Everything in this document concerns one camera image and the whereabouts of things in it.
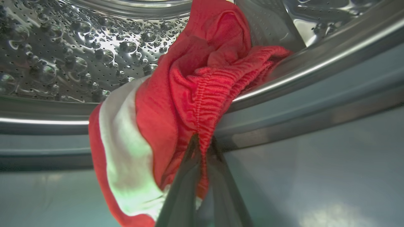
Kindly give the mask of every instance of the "white stripe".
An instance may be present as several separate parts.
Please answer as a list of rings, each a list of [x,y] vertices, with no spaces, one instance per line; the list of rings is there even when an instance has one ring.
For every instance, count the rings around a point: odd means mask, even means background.
[[[153,152],[136,124],[135,95],[147,78],[113,91],[100,108],[99,125],[107,161],[107,178],[121,211],[157,220],[168,189],[153,176]]]

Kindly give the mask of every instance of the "laundry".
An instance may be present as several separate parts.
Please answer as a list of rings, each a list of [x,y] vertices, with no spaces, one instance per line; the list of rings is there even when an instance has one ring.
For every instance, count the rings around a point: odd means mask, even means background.
[[[153,75],[113,91],[90,117],[94,169],[120,225],[154,226],[191,136],[199,134],[203,156],[232,100],[290,54],[251,47],[236,5],[193,1],[187,26]],[[207,189],[202,165],[199,201]]]

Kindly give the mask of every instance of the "washing machine drum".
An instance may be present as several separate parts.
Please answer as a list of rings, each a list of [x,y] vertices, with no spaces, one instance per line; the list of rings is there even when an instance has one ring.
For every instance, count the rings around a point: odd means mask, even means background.
[[[97,103],[125,83],[153,73],[159,57],[187,25],[191,4],[191,0],[2,1],[0,132],[86,134]],[[296,54],[280,63],[267,83],[233,101],[218,125],[218,136],[260,128],[264,124],[259,121],[269,110],[263,103],[316,84],[401,42],[391,36],[402,27],[401,13],[395,12],[402,8],[401,1],[237,0],[235,4],[249,22],[253,45],[280,45]],[[386,37],[388,41],[380,42]]]

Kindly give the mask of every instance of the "red garment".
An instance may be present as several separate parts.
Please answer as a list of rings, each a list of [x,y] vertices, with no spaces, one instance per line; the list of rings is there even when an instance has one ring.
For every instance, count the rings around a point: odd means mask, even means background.
[[[124,227],[152,227],[154,220],[145,214],[136,216],[127,216],[122,213],[116,202],[107,181],[106,158],[104,146],[100,136],[99,112],[102,104],[98,105],[90,116],[90,124],[88,126],[88,134],[90,137],[91,155],[93,158],[94,170],[97,175],[98,183],[104,194],[108,208],[114,218]]]
[[[171,184],[189,139],[206,153],[221,116],[251,82],[290,55],[280,46],[251,48],[241,10],[225,0],[194,0],[184,31],[136,93],[136,122],[153,150],[157,185]],[[197,195],[208,188],[206,168]]]

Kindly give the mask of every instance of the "white fabric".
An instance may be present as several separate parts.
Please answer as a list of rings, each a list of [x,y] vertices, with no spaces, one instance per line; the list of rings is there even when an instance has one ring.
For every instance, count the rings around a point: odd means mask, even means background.
[[[147,214],[157,220],[167,190],[153,176],[153,152],[136,124],[135,95],[147,77],[113,91],[99,113],[107,162],[108,184],[121,211],[128,216]]]

